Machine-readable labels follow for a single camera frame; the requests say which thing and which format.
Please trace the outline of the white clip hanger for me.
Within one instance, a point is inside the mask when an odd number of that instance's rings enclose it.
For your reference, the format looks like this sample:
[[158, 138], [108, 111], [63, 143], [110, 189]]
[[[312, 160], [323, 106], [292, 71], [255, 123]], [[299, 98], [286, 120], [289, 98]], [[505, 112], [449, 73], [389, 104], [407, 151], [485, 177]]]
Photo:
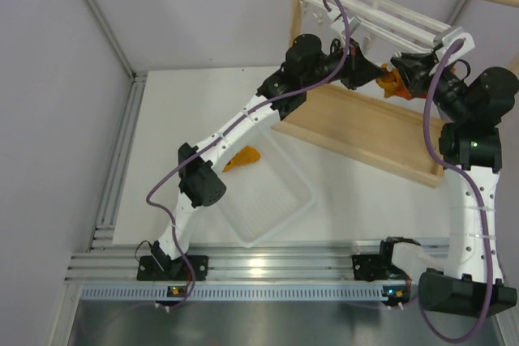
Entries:
[[[302, 0], [323, 7], [322, 0]], [[436, 47], [448, 46], [464, 33], [461, 27], [450, 26], [419, 14], [389, 0], [340, 0], [356, 20], [351, 28], [365, 30], [368, 39], [379, 37], [406, 53], [427, 53]]]

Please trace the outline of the yellow sock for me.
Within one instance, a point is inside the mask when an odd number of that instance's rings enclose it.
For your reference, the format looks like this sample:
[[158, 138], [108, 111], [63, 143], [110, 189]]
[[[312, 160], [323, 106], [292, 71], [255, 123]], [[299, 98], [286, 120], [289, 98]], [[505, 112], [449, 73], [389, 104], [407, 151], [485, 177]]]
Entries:
[[384, 90], [384, 98], [401, 97], [403, 83], [397, 68], [390, 63], [383, 63], [381, 67], [383, 74], [375, 81]]
[[224, 172], [229, 172], [231, 169], [234, 169], [239, 166], [254, 164], [258, 162], [261, 158], [260, 152], [256, 150], [254, 147], [245, 146], [240, 152], [238, 152], [234, 157], [232, 157], [229, 162], [224, 167]]

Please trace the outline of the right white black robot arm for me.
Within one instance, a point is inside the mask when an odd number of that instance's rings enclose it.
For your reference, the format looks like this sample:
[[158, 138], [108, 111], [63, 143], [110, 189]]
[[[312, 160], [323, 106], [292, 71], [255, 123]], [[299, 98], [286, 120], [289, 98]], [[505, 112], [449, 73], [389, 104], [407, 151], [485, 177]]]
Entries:
[[448, 256], [432, 258], [411, 239], [380, 244], [380, 272], [418, 284], [426, 311], [489, 318], [517, 303], [496, 254], [495, 193], [502, 169], [498, 124], [512, 110], [518, 78], [493, 66], [471, 84], [449, 69], [431, 77], [422, 130], [427, 151], [445, 171], [450, 196]]

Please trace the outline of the orange sock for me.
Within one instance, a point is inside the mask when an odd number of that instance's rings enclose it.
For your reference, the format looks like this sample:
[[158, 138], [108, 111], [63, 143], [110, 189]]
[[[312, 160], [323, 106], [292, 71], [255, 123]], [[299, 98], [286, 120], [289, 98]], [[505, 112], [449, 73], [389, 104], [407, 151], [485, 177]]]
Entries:
[[395, 95], [406, 100], [412, 100], [413, 97], [410, 94], [409, 90], [406, 87], [400, 86], [396, 91]]

